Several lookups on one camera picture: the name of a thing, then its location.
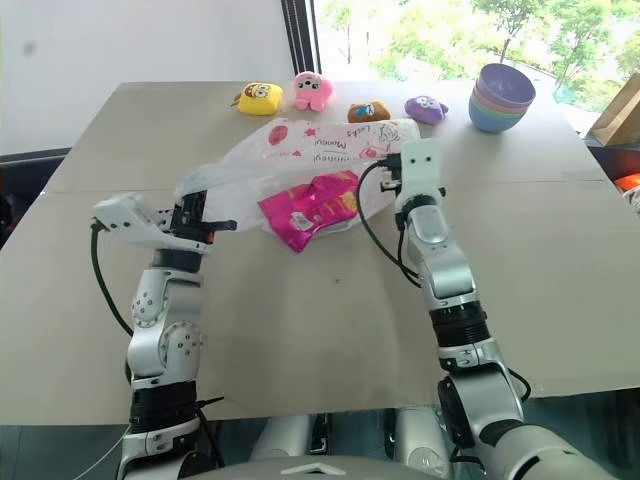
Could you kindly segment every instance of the plastic bowl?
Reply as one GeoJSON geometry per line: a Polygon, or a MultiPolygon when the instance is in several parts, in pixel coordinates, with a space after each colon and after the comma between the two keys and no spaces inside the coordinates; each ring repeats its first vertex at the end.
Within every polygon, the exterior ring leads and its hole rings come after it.
{"type": "Polygon", "coordinates": [[[490,63],[480,70],[476,82],[481,93],[489,100],[508,108],[531,105],[536,98],[536,89],[527,76],[502,63],[490,63]]]}
{"type": "Polygon", "coordinates": [[[478,107],[483,112],[496,117],[505,117],[505,118],[521,117],[525,113],[527,113],[526,109],[518,113],[505,113],[500,110],[496,110],[495,108],[487,106],[487,104],[484,103],[482,100],[480,100],[480,98],[478,98],[477,95],[473,95],[473,94],[471,94],[470,101],[472,101],[476,105],[476,107],[478,107]]]}
{"type": "Polygon", "coordinates": [[[527,109],[529,108],[529,105],[527,105],[526,107],[520,107],[520,108],[508,108],[508,107],[504,107],[502,105],[499,105],[499,104],[489,100],[486,97],[486,95],[482,94],[478,90],[477,86],[473,87],[473,92],[472,92],[471,96],[474,97],[478,102],[480,102],[485,107],[490,108],[491,110],[495,110],[496,112],[501,112],[501,113],[506,113],[506,114],[511,114],[511,115],[518,115],[518,114],[526,112],[527,109]]]}
{"type": "Polygon", "coordinates": [[[509,130],[518,123],[523,116],[524,114],[515,117],[490,115],[480,110],[473,101],[469,100],[469,117],[471,117],[471,121],[476,128],[484,130],[485,132],[499,133],[509,130]]]}

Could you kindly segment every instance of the pink snack bag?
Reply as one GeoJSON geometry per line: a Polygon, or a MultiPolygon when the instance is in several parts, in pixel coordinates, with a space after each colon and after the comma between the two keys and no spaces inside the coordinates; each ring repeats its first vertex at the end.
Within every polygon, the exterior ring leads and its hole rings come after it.
{"type": "Polygon", "coordinates": [[[323,228],[351,220],[357,214],[358,176],[348,170],[314,177],[258,202],[274,232],[300,253],[323,228]]]}

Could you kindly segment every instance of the plush toy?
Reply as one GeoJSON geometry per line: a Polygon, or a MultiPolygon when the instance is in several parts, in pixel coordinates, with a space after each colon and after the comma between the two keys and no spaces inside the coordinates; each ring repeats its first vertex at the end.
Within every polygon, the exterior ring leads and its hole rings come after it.
{"type": "Polygon", "coordinates": [[[313,72],[302,72],[293,79],[296,89],[294,106],[298,110],[311,108],[314,112],[321,112],[327,105],[327,100],[333,92],[331,82],[324,75],[313,72]]]}
{"type": "Polygon", "coordinates": [[[376,122],[390,118],[391,112],[378,100],[370,103],[353,103],[347,114],[349,123],[376,122]]]}
{"type": "Polygon", "coordinates": [[[407,103],[404,104],[404,111],[417,122],[435,125],[444,120],[449,108],[435,98],[423,95],[407,100],[407,103]]]}
{"type": "Polygon", "coordinates": [[[240,95],[236,95],[231,106],[248,115],[273,115],[278,111],[282,99],[282,88],[273,83],[250,83],[240,95]]]}

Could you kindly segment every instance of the orange plush toy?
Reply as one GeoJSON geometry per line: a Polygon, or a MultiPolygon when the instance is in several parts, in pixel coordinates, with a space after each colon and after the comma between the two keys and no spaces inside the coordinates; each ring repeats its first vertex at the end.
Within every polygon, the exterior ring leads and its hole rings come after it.
{"type": "Polygon", "coordinates": [[[347,114],[349,123],[376,122],[390,118],[391,112],[378,100],[369,103],[354,103],[347,114]]]}

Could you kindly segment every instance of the table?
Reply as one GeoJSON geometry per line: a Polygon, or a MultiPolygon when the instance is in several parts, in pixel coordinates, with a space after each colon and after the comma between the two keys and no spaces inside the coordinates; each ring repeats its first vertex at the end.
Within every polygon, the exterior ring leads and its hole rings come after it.
{"type": "MultiPolygon", "coordinates": [[[[229,108],[242,83],[120,86],[0,252],[1,424],[126,423],[128,338],[89,261],[91,207],[119,191],[170,206],[178,180],[221,158],[270,118],[229,108]]],[[[430,93],[450,107],[422,127],[439,138],[445,211],[469,258],[489,326],[534,395],[640,384],[634,280],[640,223],[550,99],[489,135],[466,114],[471,85],[336,85],[322,115],[380,99],[396,117],[430,93]]],[[[372,227],[394,245],[392,214],[372,227]]],[[[100,239],[106,283],[126,312],[151,252],[100,239]]],[[[203,261],[201,398],[214,418],[433,403],[442,377],[420,292],[361,227],[315,239],[301,255],[255,229],[217,236],[203,261]]]]}

